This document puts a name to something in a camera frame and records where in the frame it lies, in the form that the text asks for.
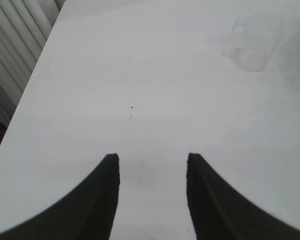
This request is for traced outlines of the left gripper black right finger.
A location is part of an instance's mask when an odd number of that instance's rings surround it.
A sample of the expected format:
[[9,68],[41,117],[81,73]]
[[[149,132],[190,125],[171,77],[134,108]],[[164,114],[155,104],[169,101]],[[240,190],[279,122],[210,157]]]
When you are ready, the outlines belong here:
[[300,230],[266,213],[190,153],[186,197],[198,240],[300,240]]

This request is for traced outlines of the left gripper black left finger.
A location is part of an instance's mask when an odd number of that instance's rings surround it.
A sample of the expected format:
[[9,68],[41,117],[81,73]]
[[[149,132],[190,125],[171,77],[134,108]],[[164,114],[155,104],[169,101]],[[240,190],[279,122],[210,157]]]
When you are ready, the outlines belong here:
[[108,240],[119,202],[120,165],[107,154],[72,191],[0,240]]

